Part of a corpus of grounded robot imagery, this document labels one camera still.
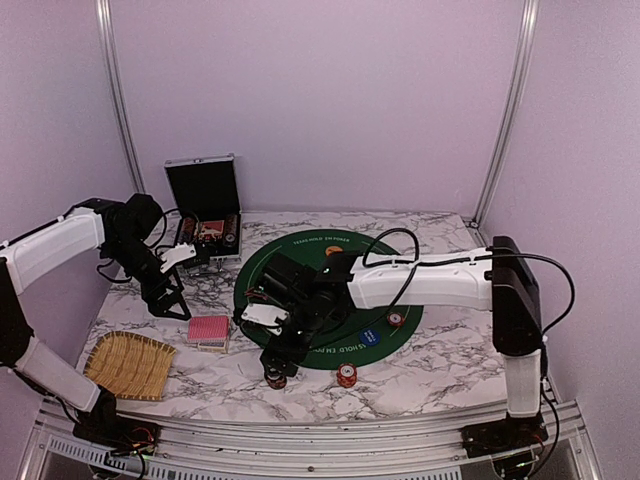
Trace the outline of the black poker chip stack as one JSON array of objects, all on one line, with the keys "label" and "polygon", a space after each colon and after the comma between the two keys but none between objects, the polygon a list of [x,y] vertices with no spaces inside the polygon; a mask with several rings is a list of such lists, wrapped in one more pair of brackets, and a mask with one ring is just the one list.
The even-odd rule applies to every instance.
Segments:
[{"label": "black poker chip stack", "polygon": [[267,385],[274,390],[281,390],[287,385],[287,377],[285,375],[266,373],[264,379]]}]

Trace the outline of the red poker chip stack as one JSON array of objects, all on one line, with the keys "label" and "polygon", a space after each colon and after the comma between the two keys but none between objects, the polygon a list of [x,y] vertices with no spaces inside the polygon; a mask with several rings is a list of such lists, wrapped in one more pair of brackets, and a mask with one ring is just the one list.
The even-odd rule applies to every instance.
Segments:
[{"label": "red poker chip stack", "polygon": [[352,363],[341,364],[336,372],[337,383],[344,388],[351,388],[357,383],[357,368]]}]

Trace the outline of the blue small blind button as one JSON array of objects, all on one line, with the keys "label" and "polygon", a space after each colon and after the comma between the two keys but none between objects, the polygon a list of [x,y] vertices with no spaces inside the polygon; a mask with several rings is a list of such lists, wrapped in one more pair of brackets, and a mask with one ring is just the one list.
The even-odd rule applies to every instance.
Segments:
[{"label": "blue small blind button", "polygon": [[374,347],[381,342],[381,335],[372,328],[367,328],[359,332],[359,340],[366,347]]}]

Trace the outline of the orange big blind button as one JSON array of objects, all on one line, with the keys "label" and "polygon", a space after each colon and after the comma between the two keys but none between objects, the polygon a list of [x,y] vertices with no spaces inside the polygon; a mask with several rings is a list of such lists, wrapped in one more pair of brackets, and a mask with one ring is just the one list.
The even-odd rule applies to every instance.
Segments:
[{"label": "orange big blind button", "polygon": [[332,255],[334,253],[338,253],[338,252],[342,252],[342,251],[343,251],[343,249],[341,247],[339,247],[339,246],[329,246],[325,250],[325,255],[329,256],[329,255]]}]

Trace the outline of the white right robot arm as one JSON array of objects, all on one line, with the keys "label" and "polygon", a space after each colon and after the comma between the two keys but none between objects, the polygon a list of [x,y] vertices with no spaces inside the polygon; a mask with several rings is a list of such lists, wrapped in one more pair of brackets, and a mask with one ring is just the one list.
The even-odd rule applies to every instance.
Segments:
[{"label": "white right robot arm", "polygon": [[286,376],[295,356],[314,348],[328,320],[396,307],[463,309],[491,319],[494,350],[502,357],[508,416],[495,438],[515,448],[534,431],[541,408],[544,349],[539,285],[526,255],[509,236],[490,246],[450,254],[384,254],[374,245],[362,252],[329,255],[312,267],[273,254],[256,285],[285,311],[280,333],[266,347],[268,375]]}]

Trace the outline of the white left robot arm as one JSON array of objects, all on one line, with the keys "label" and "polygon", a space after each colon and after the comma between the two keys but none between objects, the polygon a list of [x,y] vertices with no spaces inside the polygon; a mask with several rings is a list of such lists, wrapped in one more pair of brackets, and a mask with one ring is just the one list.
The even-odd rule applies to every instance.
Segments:
[{"label": "white left robot arm", "polygon": [[155,317],[187,320],[178,264],[196,254],[179,243],[156,254],[147,240],[164,213],[147,194],[127,201],[90,198],[19,237],[1,244],[1,364],[76,410],[89,413],[86,426],[106,445],[125,438],[126,423],[109,408],[103,387],[61,358],[35,333],[21,297],[33,285],[78,257],[96,251],[136,280],[148,311]]}]

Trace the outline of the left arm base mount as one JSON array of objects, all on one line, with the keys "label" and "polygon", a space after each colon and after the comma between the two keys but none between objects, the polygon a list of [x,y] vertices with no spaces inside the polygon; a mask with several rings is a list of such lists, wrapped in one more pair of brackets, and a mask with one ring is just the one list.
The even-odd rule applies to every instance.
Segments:
[{"label": "left arm base mount", "polygon": [[153,422],[123,417],[116,412],[113,393],[99,387],[99,395],[89,412],[78,411],[73,435],[82,440],[111,447],[117,455],[152,453],[160,427]]}]

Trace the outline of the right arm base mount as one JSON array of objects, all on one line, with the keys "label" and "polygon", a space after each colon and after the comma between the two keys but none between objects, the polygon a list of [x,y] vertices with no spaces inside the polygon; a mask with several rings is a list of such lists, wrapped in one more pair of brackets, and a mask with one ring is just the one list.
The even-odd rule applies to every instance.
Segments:
[{"label": "right arm base mount", "polygon": [[469,458],[494,455],[541,444],[549,438],[542,414],[513,417],[468,425],[461,429],[462,445]]}]

